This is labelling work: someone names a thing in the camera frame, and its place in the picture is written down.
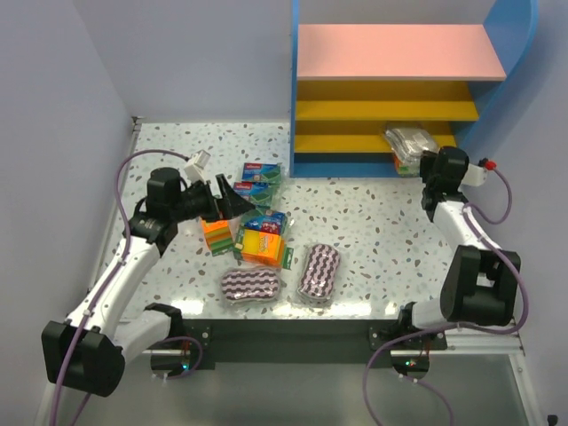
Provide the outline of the Scrub Daddy sponge small pack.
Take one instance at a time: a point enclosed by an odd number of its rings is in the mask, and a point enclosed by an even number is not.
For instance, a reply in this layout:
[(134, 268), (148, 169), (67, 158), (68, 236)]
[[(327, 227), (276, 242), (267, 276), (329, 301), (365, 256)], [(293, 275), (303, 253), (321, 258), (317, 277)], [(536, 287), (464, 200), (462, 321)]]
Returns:
[(402, 162), (395, 154), (393, 155), (395, 171), (403, 178), (418, 178), (420, 175), (420, 160), (411, 159), (410, 162)]

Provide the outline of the grey mesh sponge pack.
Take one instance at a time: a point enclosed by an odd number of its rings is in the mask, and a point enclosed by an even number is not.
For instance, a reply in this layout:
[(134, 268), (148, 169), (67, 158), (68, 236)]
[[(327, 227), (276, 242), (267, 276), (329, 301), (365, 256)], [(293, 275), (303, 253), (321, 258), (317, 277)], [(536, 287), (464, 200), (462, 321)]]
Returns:
[(419, 163), (424, 152), (437, 153), (439, 150), (434, 138), (420, 127), (388, 125), (383, 135), (395, 157), (406, 166)]

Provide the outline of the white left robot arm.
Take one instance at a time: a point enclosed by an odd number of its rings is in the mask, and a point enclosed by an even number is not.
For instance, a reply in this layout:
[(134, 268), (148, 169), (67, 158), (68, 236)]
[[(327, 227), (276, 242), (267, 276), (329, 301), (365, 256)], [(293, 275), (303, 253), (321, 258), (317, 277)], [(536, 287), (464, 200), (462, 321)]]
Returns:
[(43, 329), (46, 373), (57, 388), (107, 397), (117, 388), (126, 365), (144, 350), (186, 337), (181, 311), (170, 305), (149, 304), (126, 325), (120, 319), (142, 279), (178, 235), (180, 223), (196, 218), (229, 220), (254, 208), (224, 175), (216, 180), (219, 195), (207, 182), (186, 184), (176, 169), (151, 172), (146, 196), (136, 204), (114, 260), (64, 321), (51, 321)]

